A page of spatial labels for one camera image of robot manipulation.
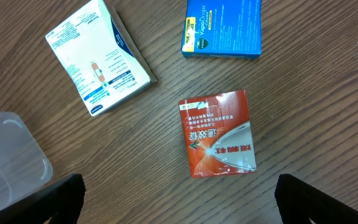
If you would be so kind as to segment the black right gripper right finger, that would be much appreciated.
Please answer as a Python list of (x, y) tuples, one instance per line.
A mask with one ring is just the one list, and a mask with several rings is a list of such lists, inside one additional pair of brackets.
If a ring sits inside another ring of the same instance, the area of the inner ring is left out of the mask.
[(283, 224), (358, 224), (358, 211), (290, 174), (281, 174), (275, 199)]

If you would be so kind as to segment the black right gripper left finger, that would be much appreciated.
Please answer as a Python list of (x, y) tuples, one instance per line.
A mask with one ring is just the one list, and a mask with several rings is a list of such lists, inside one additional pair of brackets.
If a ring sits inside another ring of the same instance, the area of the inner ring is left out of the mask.
[(86, 187), (81, 174), (70, 174), (0, 211), (0, 224), (76, 224)]

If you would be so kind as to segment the red medicine box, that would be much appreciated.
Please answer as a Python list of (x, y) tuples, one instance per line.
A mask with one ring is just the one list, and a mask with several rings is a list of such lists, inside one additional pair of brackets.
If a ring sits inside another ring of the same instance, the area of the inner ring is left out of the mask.
[(245, 90), (178, 103), (192, 178), (257, 171)]

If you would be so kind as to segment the white bandage box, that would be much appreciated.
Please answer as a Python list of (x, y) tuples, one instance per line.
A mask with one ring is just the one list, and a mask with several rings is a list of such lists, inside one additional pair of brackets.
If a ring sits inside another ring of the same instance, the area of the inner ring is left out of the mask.
[(157, 81), (118, 13), (103, 0), (90, 0), (45, 39), (91, 116)]

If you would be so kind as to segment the blue cough drops box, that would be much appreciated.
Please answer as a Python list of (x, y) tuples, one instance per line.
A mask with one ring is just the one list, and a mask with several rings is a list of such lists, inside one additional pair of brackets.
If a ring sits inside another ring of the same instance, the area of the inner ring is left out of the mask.
[(261, 8), (261, 0), (187, 0), (183, 56), (258, 58)]

